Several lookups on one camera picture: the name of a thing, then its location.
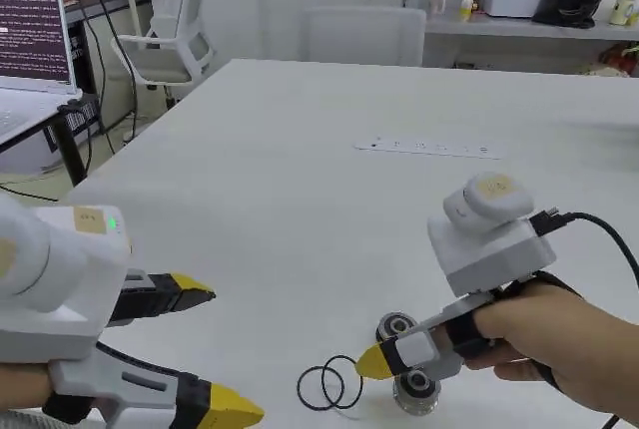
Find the o-ring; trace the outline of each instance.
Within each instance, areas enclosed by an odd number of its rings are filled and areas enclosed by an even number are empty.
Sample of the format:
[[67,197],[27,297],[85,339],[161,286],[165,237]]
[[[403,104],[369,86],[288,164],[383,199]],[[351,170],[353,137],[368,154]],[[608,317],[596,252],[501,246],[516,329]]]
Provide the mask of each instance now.
[[336,371],[334,369],[332,369],[330,366],[330,364],[333,361],[336,361],[338,359],[344,359],[346,361],[349,361],[352,363],[353,366],[356,365],[356,362],[354,359],[352,359],[351,357],[348,356],[343,356],[343,355],[338,355],[338,356],[333,356],[331,359],[329,359],[326,364],[321,368],[321,391],[323,392],[323,397],[326,398],[326,401],[328,401],[330,404],[332,404],[332,407],[336,408],[336,409],[350,409],[351,407],[354,407],[355,404],[357,404],[357,402],[359,402],[359,399],[361,398],[361,393],[363,392],[363,377],[359,377],[359,391],[357,392],[357,395],[355,396],[355,398],[352,400],[352,402],[350,404],[347,405],[339,405],[339,402],[341,401],[341,399],[343,398],[343,391],[341,392],[341,395],[339,396],[339,398],[337,399],[337,401],[333,401],[330,399],[330,397],[328,396],[328,392],[326,391],[326,383],[325,383],[325,376],[326,376],[326,372],[330,371],[333,373],[336,373]]
[[[329,406],[313,406],[312,404],[308,403],[302,397],[302,381],[304,380],[305,377],[307,377],[309,374],[311,374],[312,372],[315,372],[315,371],[321,371],[321,389],[323,390],[324,397],[329,402]],[[337,376],[337,379],[339,379],[340,390],[339,390],[339,397],[337,398],[336,403],[332,402],[330,400],[330,398],[326,394],[326,388],[325,388],[325,384],[324,384],[324,375],[325,375],[326,371],[331,372],[332,374]],[[313,367],[310,367],[309,369],[304,371],[302,373],[302,375],[300,376],[300,378],[298,379],[298,398],[300,399],[300,402],[304,406],[306,406],[308,409],[310,409],[311,411],[315,411],[315,412],[330,411],[334,407],[337,407],[337,405],[339,404],[339,402],[343,398],[344,390],[345,390],[345,384],[343,383],[343,377],[341,377],[341,374],[339,374],[337,371],[335,371],[331,367],[326,367],[326,366],[313,366]]]

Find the power strip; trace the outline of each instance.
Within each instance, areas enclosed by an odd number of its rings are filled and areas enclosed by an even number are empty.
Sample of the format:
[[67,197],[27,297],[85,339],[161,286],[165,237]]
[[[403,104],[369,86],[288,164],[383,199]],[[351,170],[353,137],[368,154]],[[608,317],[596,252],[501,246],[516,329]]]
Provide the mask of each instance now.
[[436,143],[430,140],[411,141],[377,138],[370,143],[354,145],[354,147],[358,150],[368,150],[371,152],[481,158],[485,160],[501,160],[503,158],[498,151],[486,145]]

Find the laptop screen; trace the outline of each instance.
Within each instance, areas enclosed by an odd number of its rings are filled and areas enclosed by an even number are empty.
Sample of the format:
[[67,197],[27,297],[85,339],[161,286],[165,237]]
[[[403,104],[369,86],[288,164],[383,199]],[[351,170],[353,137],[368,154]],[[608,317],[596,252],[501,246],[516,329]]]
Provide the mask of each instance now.
[[60,0],[0,0],[0,77],[71,83]]

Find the table surface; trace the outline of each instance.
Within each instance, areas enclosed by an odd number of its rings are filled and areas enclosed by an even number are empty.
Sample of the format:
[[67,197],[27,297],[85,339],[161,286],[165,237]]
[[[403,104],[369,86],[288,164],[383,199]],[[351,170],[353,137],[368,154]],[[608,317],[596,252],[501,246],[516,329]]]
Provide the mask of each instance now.
[[[629,79],[234,61],[67,197],[123,210],[135,267],[218,293],[102,340],[236,388],[265,408],[265,428],[599,428],[606,416],[546,384],[490,371],[444,381],[425,419],[398,409],[390,381],[366,383],[345,413],[308,411],[296,382],[334,354],[357,358],[385,313],[426,319],[453,301],[426,219],[476,173],[515,176],[540,208],[600,215],[639,250],[636,97]],[[376,136],[484,143],[505,158],[353,148]],[[550,241],[555,274],[639,321],[605,233],[575,223]],[[304,392],[321,402],[316,378]]]

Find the floor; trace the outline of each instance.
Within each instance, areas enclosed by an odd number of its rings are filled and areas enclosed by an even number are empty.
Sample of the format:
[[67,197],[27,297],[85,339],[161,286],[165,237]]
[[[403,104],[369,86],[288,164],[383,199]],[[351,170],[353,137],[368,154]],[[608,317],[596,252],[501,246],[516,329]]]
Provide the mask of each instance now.
[[[138,128],[142,125],[153,122],[162,113],[166,111],[166,107],[161,108],[158,105],[158,109],[145,108],[145,115],[141,115],[138,123]],[[109,132],[109,137],[113,143],[116,154],[124,147],[124,135],[130,132],[132,127],[131,120],[125,120],[121,125]],[[92,138],[93,157],[91,161],[91,168],[89,169],[89,175],[92,172],[100,168],[105,162],[113,157],[111,149],[107,143],[107,139],[104,135],[96,135]],[[82,160],[87,160],[88,147],[83,144],[80,147],[80,154]],[[12,174],[0,174],[0,185],[17,192],[28,193],[31,195],[38,195],[46,198],[52,198],[58,200],[68,193],[71,188],[71,181],[67,174],[66,169],[61,164],[55,170],[43,175],[12,175]],[[12,197],[19,200],[26,206],[47,206],[53,203],[48,203],[32,198],[21,197],[12,195]]]

